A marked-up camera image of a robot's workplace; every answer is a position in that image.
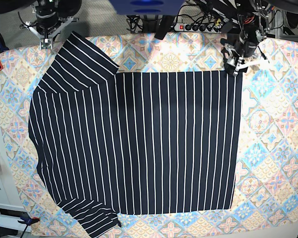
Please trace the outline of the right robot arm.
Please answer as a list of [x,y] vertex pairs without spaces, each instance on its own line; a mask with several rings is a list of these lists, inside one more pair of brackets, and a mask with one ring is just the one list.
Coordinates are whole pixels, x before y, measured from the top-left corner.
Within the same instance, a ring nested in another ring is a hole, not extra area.
[[54,40],[58,34],[70,23],[77,22],[75,17],[81,7],[81,0],[0,0],[0,14],[8,13],[17,9],[32,7],[32,13],[36,20],[33,22],[23,21],[19,28],[27,29],[39,39],[42,50],[53,48]]

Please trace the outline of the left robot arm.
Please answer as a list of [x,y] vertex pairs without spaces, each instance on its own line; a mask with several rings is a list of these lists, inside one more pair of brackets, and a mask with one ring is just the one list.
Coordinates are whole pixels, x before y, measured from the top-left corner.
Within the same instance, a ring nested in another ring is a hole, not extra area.
[[273,8],[298,14],[298,0],[236,0],[236,17],[240,33],[222,38],[224,69],[230,76],[238,76],[253,65],[269,66],[270,59],[259,48],[272,27],[269,13]]

